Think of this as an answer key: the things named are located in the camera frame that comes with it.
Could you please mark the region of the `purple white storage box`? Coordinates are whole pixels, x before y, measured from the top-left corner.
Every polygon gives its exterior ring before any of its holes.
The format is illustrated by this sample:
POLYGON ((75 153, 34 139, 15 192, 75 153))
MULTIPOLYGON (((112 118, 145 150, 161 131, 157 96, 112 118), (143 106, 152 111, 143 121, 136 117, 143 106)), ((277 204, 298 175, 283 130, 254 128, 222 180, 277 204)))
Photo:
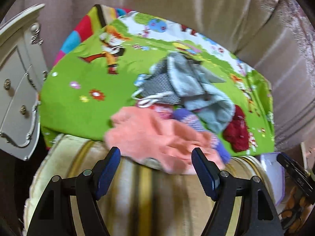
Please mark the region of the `purple white storage box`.
POLYGON ((282 202, 285 195, 285 171, 277 161, 278 155, 279 152, 264 153, 259 158, 271 184, 275 206, 282 202))

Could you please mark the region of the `green cartoon play mat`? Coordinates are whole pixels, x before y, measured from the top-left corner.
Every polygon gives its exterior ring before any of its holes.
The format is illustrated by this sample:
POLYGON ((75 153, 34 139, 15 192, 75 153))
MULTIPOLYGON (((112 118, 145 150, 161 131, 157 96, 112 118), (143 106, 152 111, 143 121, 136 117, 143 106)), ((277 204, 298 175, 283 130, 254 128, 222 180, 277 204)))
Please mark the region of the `green cartoon play mat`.
POLYGON ((215 86, 245 114, 246 155, 274 151, 269 82, 210 38, 179 23, 137 11, 96 31, 50 71, 40 93, 42 132, 47 146, 60 133, 101 140, 110 118, 135 104, 139 74, 171 52, 182 52, 225 80, 215 86))

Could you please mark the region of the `colourful striped mat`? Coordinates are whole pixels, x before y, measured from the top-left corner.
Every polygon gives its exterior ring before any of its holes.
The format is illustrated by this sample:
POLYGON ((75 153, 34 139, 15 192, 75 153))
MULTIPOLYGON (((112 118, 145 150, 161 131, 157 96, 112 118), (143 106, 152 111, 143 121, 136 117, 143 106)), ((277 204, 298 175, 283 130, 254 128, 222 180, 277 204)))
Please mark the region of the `colourful striped mat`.
POLYGON ((56 65, 66 54, 91 37, 96 31, 129 12, 132 10, 95 4, 68 35, 53 65, 56 65))

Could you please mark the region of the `grey fleece cloth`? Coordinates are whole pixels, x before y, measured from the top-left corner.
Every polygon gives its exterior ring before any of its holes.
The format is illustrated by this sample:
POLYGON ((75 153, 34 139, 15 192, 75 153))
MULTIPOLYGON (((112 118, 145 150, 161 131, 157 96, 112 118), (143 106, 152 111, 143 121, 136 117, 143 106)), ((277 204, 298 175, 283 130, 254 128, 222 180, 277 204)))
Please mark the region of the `grey fleece cloth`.
POLYGON ((214 86, 225 80, 206 69, 201 61, 184 53, 169 53, 166 65, 170 83, 181 104, 189 111, 196 111, 212 132, 222 132, 235 113, 232 100, 214 86))

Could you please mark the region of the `purple knit sock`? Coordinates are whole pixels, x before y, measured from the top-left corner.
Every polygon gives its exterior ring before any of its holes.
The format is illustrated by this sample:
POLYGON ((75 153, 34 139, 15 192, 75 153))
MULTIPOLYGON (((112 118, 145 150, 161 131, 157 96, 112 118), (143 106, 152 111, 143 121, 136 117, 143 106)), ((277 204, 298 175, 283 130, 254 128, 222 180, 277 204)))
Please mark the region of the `purple knit sock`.
POLYGON ((211 134, 211 144, 210 144, 211 147, 218 152, 224 164, 227 164, 230 161, 231 155, 225 149, 221 140, 217 137, 216 134, 205 129, 205 127, 201 124, 201 120, 197 117, 197 115, 195 115, 191 111, 188 111, 185 108, 179 108, 173 112, 172 117, 173 119, 178 120, 179 122, 182 122, 188 125, 189 127, 195 129, 198 132, 210 133, 211 134))

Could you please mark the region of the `black white checkered mask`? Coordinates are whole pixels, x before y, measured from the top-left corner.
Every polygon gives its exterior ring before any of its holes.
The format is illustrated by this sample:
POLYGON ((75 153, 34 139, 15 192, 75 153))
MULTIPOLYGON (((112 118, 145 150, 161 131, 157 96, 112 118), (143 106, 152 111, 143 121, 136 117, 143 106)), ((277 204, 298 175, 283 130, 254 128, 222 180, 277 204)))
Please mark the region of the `black white checkered mask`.
POLYGON ((149 74, 139 74, 134 85, 137 90, 131 98, 138 101, 141 108, 148 108, 155 103, 178 105, 181 102, 170 83, 166 60, 151 66, 149 74))

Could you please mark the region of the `beige embroidered curtain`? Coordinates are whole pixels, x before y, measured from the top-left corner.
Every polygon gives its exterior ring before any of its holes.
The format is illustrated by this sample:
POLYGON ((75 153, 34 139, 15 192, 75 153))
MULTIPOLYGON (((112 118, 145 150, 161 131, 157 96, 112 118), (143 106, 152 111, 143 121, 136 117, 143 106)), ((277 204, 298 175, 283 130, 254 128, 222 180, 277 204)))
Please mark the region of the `beige embroidered curtain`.
POLYGON ((314 146, 314 0, 1 0, 1 20, 39 3, 48 65, 95 4, 153 14, 206 35, 265 76, 278 150, 314 146))

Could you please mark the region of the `pink fuzzy cloth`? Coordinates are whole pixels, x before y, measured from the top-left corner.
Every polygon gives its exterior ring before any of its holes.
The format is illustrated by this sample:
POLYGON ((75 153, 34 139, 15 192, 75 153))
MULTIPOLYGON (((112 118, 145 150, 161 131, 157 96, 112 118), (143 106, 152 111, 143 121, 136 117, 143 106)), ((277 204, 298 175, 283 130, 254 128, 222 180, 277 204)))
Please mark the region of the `pink fuzzy cloth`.
POLYGON ((192 175, 191 154, 200 148, 218 168, 225 167, 211 147, 212 135, 196 131, 174 119, 163 119, 149 108, 123 107, 111 118, 113 128, 104 135, 108 148, 118 147, 121 155, 138 164, 168 174, 192 175))

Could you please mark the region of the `white ornate cabinet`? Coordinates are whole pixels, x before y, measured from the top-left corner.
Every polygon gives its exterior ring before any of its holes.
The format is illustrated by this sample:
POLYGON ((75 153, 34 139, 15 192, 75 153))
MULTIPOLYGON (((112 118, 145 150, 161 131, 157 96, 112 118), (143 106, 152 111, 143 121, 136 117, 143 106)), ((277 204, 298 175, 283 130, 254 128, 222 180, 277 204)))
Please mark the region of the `white ornate cabinet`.
POLYGON ((48 75, 35 4, 1 26, 1 150, 23 161, 40 135, 39 93, 48 75))

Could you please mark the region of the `dark red fuzzy garment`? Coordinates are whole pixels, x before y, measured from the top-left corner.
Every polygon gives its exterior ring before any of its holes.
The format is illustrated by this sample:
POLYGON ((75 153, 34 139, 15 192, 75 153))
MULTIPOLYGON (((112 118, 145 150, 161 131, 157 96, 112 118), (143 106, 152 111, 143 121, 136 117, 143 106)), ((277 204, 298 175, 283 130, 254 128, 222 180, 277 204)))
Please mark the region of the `dark red fuzzy garment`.
POLYGON ((238 105, 235 105, 234 116, 223 131, 223 138, 229 142, 234 152, 249 149, 249 133, 245 121, 245 114, 238 105))

